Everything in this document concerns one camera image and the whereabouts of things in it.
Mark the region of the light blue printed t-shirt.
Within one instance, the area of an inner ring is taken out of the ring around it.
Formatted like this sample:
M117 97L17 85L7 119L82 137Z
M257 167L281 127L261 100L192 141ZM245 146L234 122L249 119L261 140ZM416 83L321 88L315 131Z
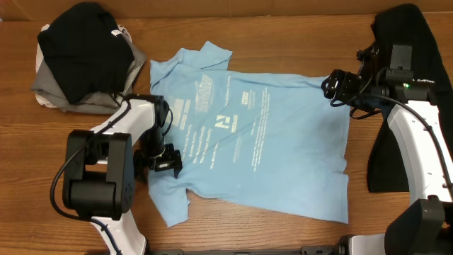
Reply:
M168 226L202 198L348 221L345 151L350 109L323 96L322 78L229 70L232 53L206 42L151 61L151 92L169 103L166 141L182 171L149 174L149 195Z

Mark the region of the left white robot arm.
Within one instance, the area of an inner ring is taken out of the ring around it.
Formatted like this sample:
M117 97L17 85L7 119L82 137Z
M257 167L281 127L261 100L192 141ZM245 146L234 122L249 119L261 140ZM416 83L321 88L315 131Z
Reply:
M179 175L180 152L165 142L172 122L163 96L129 94L103 124L73 130L50 188L54 210L91 223L107 254L150 254L131 211L135 182L146 181L148 171Z

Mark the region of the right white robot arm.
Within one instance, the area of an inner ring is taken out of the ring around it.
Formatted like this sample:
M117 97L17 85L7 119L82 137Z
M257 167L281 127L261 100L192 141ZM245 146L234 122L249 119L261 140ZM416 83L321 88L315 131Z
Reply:
M440 128L435 83L417 79L410 45L357 51L357 74L332 71L321 88L330 105L382 114L408 179L411 205L383 234L343 237L332 254L451 254L452 158Z

